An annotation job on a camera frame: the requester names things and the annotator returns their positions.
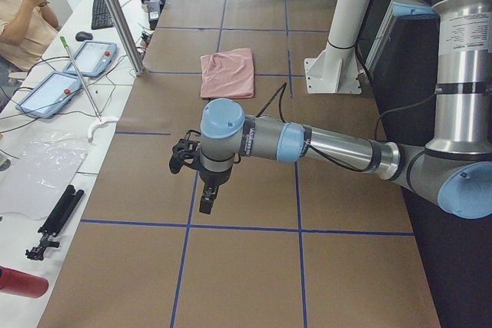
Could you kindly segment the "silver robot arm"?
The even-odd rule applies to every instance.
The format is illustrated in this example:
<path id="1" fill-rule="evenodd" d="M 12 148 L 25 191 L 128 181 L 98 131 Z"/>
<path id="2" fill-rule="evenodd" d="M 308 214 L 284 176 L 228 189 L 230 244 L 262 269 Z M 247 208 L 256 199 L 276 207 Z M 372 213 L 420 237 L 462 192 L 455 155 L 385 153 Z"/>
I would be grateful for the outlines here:
<path id="1" fill-rule="evenodd" d="M 244 113 L 226 98 L 203 110 L 200 138 L 183 137 L 169 167 L 196 170 L 208 214 L 236 157 L 295 162 L 325 159 L 373 173 L 436 204 L 477 219 L 491 213 L 491 0 L 394 0 L 394 15 L 440 19 L 434 136 L 423 147 L 380 142 Z"/>

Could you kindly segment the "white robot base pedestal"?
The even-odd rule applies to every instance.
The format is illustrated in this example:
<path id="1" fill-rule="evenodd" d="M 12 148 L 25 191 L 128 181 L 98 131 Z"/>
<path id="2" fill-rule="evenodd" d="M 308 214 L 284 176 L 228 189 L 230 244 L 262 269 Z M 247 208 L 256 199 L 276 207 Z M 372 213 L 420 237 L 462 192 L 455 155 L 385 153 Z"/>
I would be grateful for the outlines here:
<path id="1" fill-rule="evenodd" d="M 337 0 L 325 49 L 304 60 L 310 94 L 360 94 L 357 37 L 370 0 Z"/>

